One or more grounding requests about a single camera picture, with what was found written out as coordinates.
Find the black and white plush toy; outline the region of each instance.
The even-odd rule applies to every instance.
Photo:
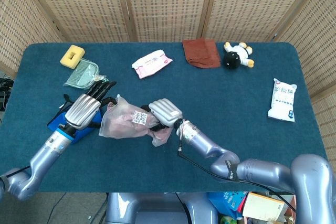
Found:
[[[229,69],[238,68],[240,64],[252,68],[254,61],[248,56],[252,54],[252,47],[248,47],[244,42],[232,47],[229,42],[224,45],[224,66]]]

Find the robot finger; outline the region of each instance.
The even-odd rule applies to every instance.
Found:
[[[100,84],[93,90],[93,92],[91,93],[90,96],[93,97],[93,98],[96,98],[97,95],[98,95],[98,93],[100,93],[101,89],[104,88],[104,87],[105,87],[106,85],[108,85],[108,84],[109,84],[108,81],[103,82],[103,83],[100,83]]]
[[[115,98],[107,97],[107,98],[101,100],[101,102],[100,102],[101,106],[100,107],[104,107],[105,105],[107,105],[110,102],[112,102],[114,105],[116,105],[118,103]]]
[[[66,103],[67,102],[69,102],[70,104],[74,103],[73,101],[71,101],[70,96],[68,94],[63,94],[63,98],[64,98],[64,100],[65,100]]]
[[[112,81],[112,82],[108,83],[108,85],[102,87],[99,90],[99,93],[97,94],[96,99],[98,101],[100,101],[115,84],[117,84],[117,83],[115,81]]]
[[[86,94],[87,94],[87,95],[92,95],[92,93],[96,90],[96,88],[97,88],[98,86],[100,86],[102,83],[103,83],[102,80],[95,82],[95,83],[91,86],[91,88],[89,89],[89,91],[88,91]]]

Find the blue tablecloth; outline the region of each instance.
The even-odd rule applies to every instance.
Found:
[[[298,54],[288,43],[250,43],[255,67],[199,69],[189,65],[182,43],[77,44],[84,58],[99,65],[117,85],[109,95],[121,94],[141,106],[168,98],[206,135],[222,147],[248,158],[287,166],[302,153],[325,157],[325,150],[303,79]],[[75,100],[82,90],[64,87],[72,70],[59,60],[68,43],[29,46],[21,62],[0,129],[0,173],[24,167],[48,139],[46,123],[56,114],[67,93]],[[223,57],[223,43],[217,44]],[[173,59],[153,76],[140,80],[131,64],[163,49]],[[295,83],[296,123],[267,118],[273,78]],[[154,147],[149,136],[115,140],[98,136],[98,130],[70,146],[50,169],[41,191],[223,191],[256,190],[251,185],[218,183],[177,157],[177,136]],[[190,146],[184,152],[206,167]]]

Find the white milk bag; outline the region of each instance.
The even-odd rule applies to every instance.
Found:
[[[293,104],[297,86],[289,85],[274,78],[274,89],[272,95],[271,109],[268,117],[295,122]]]

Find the woven panel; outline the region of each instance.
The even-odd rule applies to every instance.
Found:
[[[214,0],[205,37],[266,41],[295,0]]]
[[[336,0],[308,0],[279,38],[299,52],[310,94],[336,81]]]
[[[128,41],[120,0],[42,0],[71,41]]]
[[[17,72],[23,51],[36,42],[61,41],[33,0],[0,0],[0,65]]]
[[[139,41],[195,39],[204,0],[131,0]]]
[[[313,108],[328,160],[336,172],[336,92],[314,102]]]

